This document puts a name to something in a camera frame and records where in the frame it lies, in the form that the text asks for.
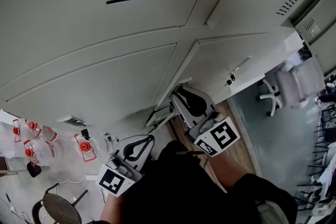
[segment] gray floor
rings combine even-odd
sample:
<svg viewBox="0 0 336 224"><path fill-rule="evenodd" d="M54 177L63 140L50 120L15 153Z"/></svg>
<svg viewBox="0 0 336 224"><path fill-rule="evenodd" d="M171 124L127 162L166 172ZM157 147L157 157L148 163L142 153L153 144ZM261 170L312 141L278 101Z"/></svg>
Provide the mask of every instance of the gray floor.
<svg viewBox="0 0 336 224"><path fill-rule="evenodd" d="M266 74L275 86L274 70ZM273 117L266 115L271 101L258 102L256 96L267 93L266 85L254 84L234 96L248 135L256 151L263 178L294 195L296 185L308 181L307 165L311 162L314 134L320 110L309 99L300 110L282 108Z"/></svg>

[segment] red bottle cap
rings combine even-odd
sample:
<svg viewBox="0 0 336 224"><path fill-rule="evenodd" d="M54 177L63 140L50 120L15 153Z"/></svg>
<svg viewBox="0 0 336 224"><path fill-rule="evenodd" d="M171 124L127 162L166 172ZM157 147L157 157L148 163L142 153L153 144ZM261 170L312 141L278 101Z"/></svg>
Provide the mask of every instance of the red bottle cap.
<svg viewBox="0 0 336 224"><path fill-rule="evenodd" d="M31 157L33 155L33 150L31 148L28 148L25 150L26 156Z"/></svg>
<svg viewBox="0 0 336 224"><path fill-rule="evenodd" d="M35 127L36 127L36 124L35 124L35 122L30 122L29 124L28 124L28 126L29 126L29 128L31 128L31 129L35 129Z"/></svg>
<svg viewBox="0 0 336 224"><path fill-rule="evenodd" d="M14 133L15 135L19 134L19 133L20 133L20 129L19 129L18 127L14 127L14 128L13 128L13 133Z"/></svg>
<svg viewBox="0 0 336 224"><path fill-rule="evenodd" d="M89 151L90 148L91 148L91 146L90 146L90 144L89 144L88 142L81 142L81 143L79 144L79 147L80 147L80 149L81 149L82 151Z"/></svg>

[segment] chair base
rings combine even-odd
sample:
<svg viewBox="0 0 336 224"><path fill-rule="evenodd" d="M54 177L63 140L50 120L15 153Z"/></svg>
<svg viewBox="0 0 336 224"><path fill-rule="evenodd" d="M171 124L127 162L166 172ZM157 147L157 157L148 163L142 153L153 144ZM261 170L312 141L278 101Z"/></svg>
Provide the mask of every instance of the chair base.
<svg viewBox="0 0 336 224"><path fill-rule="evenodd" d="M267 112L267 115L270 117L274 116L275 109L281 109L282 104L280 99L278 98L279 89L278 87L272 87L266 79L263 79L263 83L266 84L269 94L263 94L257 97L257 100L260 101L262 99L271 98L272 99L272 110Z"/></svg>

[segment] wooden floor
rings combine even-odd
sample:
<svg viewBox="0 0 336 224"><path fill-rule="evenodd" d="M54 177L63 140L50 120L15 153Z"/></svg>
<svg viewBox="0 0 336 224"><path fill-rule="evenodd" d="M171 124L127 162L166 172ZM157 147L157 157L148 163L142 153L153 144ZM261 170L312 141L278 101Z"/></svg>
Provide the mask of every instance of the wooden floor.
<svg viewBox="0 0 336 224"><path fill-rule="evenodd" d="M228 116L231 118L233 123L236 126L236 129L239 131L238 125L230 111L230 108L226 101L223 101L216 105L219 111L223 114L225 118ZM178 118L174 118L169 121L168 128L170 128L171 132L175 135L176 139L179 140L182 144L184 144L188 150L198 151L200 150L196 145L191 143L185 136L184 136L184 128L182 123ZM255 174L255 170L253 168L250 155L248 154L245 142L243 138L240 138L236 143L234 143L231 147L229 147L226 152L231 155L231 157L239 163L242 167L248 170L249 173ZM200 165L205 169L208 173L209 177L223 190L225 189L221 186L219 181L217 180L214 171L212 170L210 164L207 162L206 155L200 155L199 158L201 159Z"/></svg>

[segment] white office chair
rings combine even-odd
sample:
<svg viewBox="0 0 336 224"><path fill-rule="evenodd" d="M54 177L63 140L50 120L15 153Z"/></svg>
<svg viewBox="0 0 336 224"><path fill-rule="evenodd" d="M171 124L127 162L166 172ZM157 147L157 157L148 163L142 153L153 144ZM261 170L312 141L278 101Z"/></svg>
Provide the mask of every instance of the white office chair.
<svg viewBox="0 0 336 224"><path fill-rule="evenodd" d="M257 100L271 98L272 111L267 112L268 116L273 116L276 108L281 108L278 98L282 97L283 105L291 108L303 108L308 104L308 97L325 88L324 75L315 58L310 58L301 64L294 66L289 71L277 71L275 80L279 87L272 87L267 80L266 84L269 94L260 95Z"/></svg>

